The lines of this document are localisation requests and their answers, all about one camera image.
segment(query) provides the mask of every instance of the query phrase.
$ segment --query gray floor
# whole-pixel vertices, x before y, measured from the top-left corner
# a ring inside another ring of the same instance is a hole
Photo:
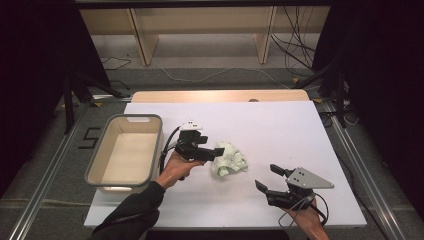
[[[212,46],[206,44],[211,39],[213,40]],[[155,52],[155,64],[149,67],[137,64],[137,53],[134,52],[136,49],[134,49],[131,38],[114,37],[110,39],[99,36],[94,40],[103,59],[125,56],[132,60],[131,64],[120,70],[107,72],[111,80],[122,81],[131,88],[126,90],[119,82],[112,82],[113,87],[122,92],[134,93],[138,90],[173,89],[275,89],[293,85],[292,78],[294,76],[286,69],[282,69],[285,67],[285,59],[279,50],[274,45],[271,46],[268,63],[260,65],[257,63],[256,50],[250,36],[200,36],[197,42],[193,39],[193,36],[164,36]],[[125,61],[107,62],[105,68],[116,68],[123,63]],[[288,66],[300,67],[295,65],[294,62],[290,62]],[[310,74],[305,69],[297,68],[296,71],[305,75]],[[318,85],[319,83],[308,86],[307,92],[311,98],[318,97],[317,88],[315,88]],[[96,89],[92,89],[92,91],[95,94],[103,94]],[[318,104],[317,111],[324,111],[325,104],[331,105],[332,102],[330,100]],[[79,147],[91,144],[91,141],[83,140],[87,128],[103,127],[110,116],[122,113],[124,108],[125,103],[103,103],[100,107],[90,107],[82,116],[75,138],[71,141],[68,153],[58,169],[42,207],[32,222],[26,239],[84,239],[89,236],[91,230],[84,228],[83,222],[95,190],[85,183],[84,173],[93,150],[80,149]],[[55,116],[52,116],[48,124],[49,127],[34,150],[33,160],[23,165],[1,200],[0,239],[7,239],[10,235],[64,137],[65,113],[60,103]],[[334,124],[326,130],[335,151],[353,171],[352,162],[342,145]],[[405,238],[422,239],[422,236],[424,236],[423,222],[402,193],[390,171],[382,165],[383,159],[370,140],[364,126],[360,122],[355,126],[348,125],[347,132],[352,137],[358,152],[366,162],[368,171],[372,174],[373,180],[377,183],[390,210],[399,222]],[[90,132],[92,137],[98,137],[99,134],[99,131]],[[347,171],[346,175],[348,180],[351,181],[352,179],[349,178]],[[363,183],[356,173],[354,173],[354,176],[355,189],[358,195],[380,222],[379,215],[376,213]],[[364,208],[363,213],[368,222],[366,227],[357,229],[329,228],[327,232],[330,238],[383,239],[376,224]],[[303,233],[297,228],[286,229],[286,231],[292,239],[305,239]]]

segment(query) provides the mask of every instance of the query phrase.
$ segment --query crumpled cloth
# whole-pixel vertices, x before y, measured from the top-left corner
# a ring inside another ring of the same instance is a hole
[[[222,177],[230,174],[230,169],[235,172],[247,171],[248,165],[245,157],[231,143],[222,141],[217,143],[216,148],[225,148],[224,154],[216,157],[211,164],[211,173],[214,176]]]

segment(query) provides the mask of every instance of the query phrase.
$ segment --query white table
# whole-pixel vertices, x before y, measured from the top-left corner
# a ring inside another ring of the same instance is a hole
[[[231,103],[130,103],[125,113],[158,114],[165,139],[187,120],[203,125],[215,142],[230,141],[246,157],[249,170],[223,178],[210,174],[210,163],[195,168],[184,182],[168,189],[155,229],[274,229],[282,210],[267,205],[255,179],[272,190],[286,191],[284,178],[269,170],[304,167],[335,184],[334,189],[315,190],[328,203],[328,227],[363,227],[366,221],[310,101]],[[84,223],[100,224],[126,197],[97,191]],[[325,212],[322,201],[318,207]],[[288,226],[289,217],[281,223]]]

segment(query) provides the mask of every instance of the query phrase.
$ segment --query human hand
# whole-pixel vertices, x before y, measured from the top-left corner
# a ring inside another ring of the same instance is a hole
[[[182,177],[188,177],[192,168],[196,166],[203,166],[204,161],[187,161],[177,152],[172,152],[161,175],[156,179],[165,190],[175,185],[175,183]]]
[[[317,206],[317,200],[312,201],[314,206]],[[324,228],[321,225],[318,213],[308,207],[305,210],[293,211],[289,209],[284,209],[296,222],[297,226],[302,229],[302,231],[308,236],[311,240],[327,240],[329,239],[327,233],[325,233]]]

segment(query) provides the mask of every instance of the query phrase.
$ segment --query beige plastic tray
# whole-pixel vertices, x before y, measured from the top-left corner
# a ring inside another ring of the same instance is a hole
[[[142,191],[159,174],[163,145],[157,115],[121,114],[108,120],[85,179],[103,191]]]

